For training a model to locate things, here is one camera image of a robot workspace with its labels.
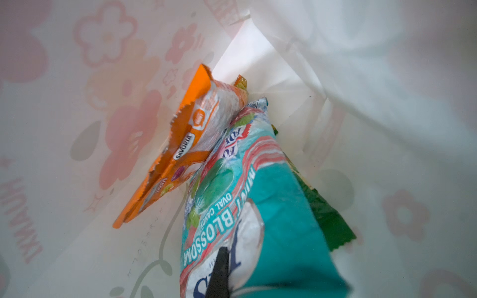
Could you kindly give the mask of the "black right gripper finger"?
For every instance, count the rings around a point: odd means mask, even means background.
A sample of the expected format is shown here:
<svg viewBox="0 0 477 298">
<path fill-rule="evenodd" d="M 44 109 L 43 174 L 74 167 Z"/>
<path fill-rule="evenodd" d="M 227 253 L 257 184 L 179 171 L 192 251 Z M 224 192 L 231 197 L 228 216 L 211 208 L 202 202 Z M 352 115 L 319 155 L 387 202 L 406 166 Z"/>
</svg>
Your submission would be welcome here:
<svg viewBox="0 0 477 298">
<path fill-rule="evenodd" d="M 207 287 L 205 298 L 229 298 L 229 251 L 221 247 Z"/>
</svg>

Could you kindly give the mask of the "orange Fox's fruits candy packet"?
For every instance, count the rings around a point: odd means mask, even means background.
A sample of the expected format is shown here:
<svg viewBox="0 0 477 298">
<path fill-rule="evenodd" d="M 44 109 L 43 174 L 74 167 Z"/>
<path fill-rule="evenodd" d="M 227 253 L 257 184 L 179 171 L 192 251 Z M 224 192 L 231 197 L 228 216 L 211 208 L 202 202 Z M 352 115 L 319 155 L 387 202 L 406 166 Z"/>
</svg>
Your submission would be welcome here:
<svg viewBox="0 0 477 298">
<path fill-rule="evenodd" d="M 247 80 L 227 84 L 200 65 L 170 123 L 167 144 L 113 223 L 120 228 L 197 172 L 221 135 L 248 102 Z"/>
</svg>

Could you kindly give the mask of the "white floral paper bag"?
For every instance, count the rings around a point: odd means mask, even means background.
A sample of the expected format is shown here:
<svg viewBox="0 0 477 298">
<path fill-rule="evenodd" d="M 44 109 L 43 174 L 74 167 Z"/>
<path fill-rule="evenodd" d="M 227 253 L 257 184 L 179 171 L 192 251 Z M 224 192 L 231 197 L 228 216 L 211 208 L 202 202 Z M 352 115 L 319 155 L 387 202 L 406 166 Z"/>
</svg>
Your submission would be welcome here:
<svg viewBox="0 0 477 298">
<path fill-rule="evenodd" d="M 201 64 L 354 232 L 346 298 L 477 295 L 475 1 L 2 1 L 2 297 L 182 298 L 203 165 L 113 223 Z"/>
</svg>

